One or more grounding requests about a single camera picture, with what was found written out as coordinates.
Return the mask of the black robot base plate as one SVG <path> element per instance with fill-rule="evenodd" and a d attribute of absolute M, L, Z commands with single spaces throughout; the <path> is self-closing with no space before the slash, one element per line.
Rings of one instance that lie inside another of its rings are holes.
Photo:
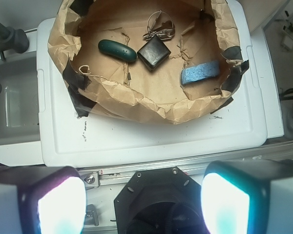
<path fill-rule="evenodd" d="M 207 234 L 201 186 L 178 167 L 137 171 L 114 199 L 120 234 Z"/>

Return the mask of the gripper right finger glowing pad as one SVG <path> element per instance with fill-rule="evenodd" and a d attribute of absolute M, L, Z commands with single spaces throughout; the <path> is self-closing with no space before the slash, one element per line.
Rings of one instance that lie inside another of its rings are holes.
<path fill-rule="evenodd" d="M 201 184 L 211 234 L 293 234 L 293 160 L 217 160 Z"/>

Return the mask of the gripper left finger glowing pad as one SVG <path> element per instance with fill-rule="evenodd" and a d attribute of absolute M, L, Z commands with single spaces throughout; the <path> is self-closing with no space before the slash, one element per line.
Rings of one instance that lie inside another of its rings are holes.
<path fill-rule="evenodd" d="M 0 234 L 79 234 L 85 213 L 75 168 L 0 167 Z"/>

